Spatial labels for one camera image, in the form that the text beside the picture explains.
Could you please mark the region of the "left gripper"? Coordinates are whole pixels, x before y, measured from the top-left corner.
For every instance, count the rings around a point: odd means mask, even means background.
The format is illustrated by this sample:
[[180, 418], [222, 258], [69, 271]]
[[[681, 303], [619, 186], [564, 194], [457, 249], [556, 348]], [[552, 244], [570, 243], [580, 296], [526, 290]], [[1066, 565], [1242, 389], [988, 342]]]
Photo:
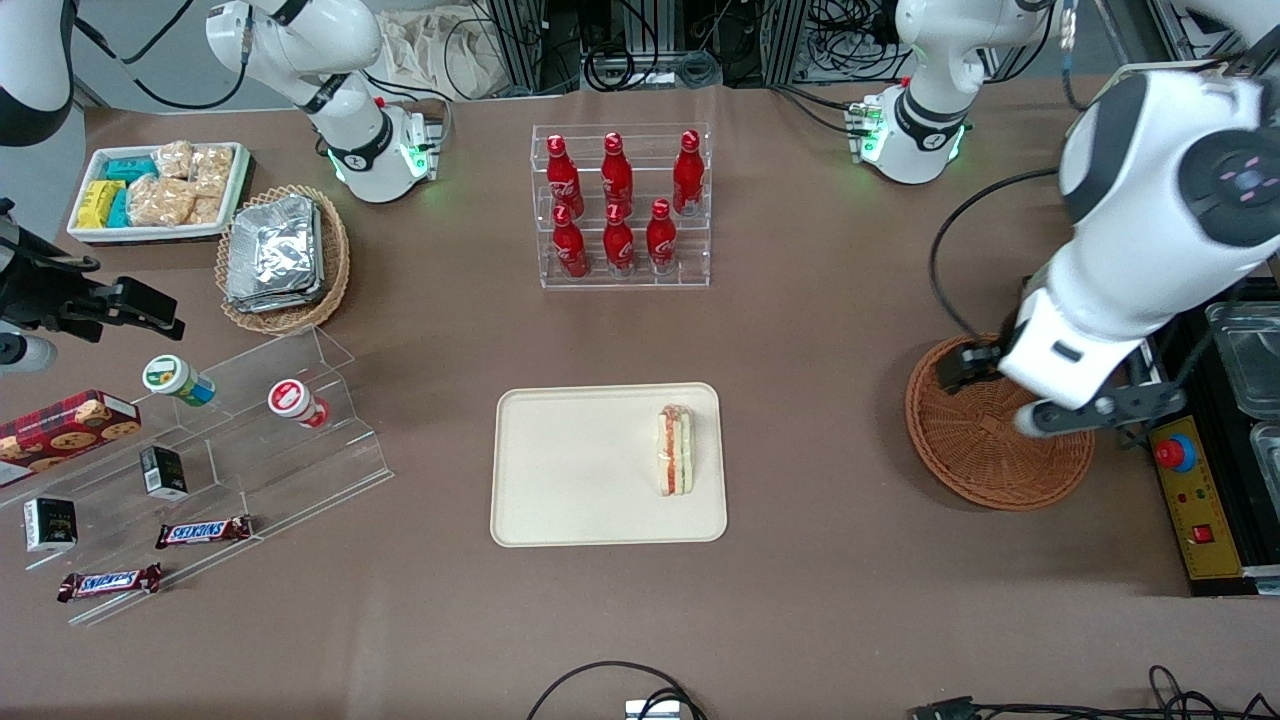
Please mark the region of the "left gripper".
[[1005, 374], [1036, 397], [1075, 410], [1144, 337], [1146, 322], [1103, 296], [1074, 284], [1033, 283], [1005, 351], [992, 343], [959, 343], [942, 352], [934, 377], [945, 393], [957, 395]]

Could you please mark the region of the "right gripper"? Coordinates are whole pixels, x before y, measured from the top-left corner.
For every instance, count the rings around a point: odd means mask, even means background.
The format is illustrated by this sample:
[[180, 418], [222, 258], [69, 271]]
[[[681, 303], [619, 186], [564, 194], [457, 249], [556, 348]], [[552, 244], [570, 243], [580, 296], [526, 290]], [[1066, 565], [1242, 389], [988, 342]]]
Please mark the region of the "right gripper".
[[182, 341], [186, 324], [177, 319], [177, 301], [134, 278], [116, 278], [110, 287], [115, 310], [100, 319], [92, 292], [100, 283], [87, 274], [101, 264], [74, 258], [22, 228], [12, 217], [15, 204], [1, 201], [3, 320], [26, 331], [44, 328], [84, 341], [99, 341], [104, 325], [131, 325]]

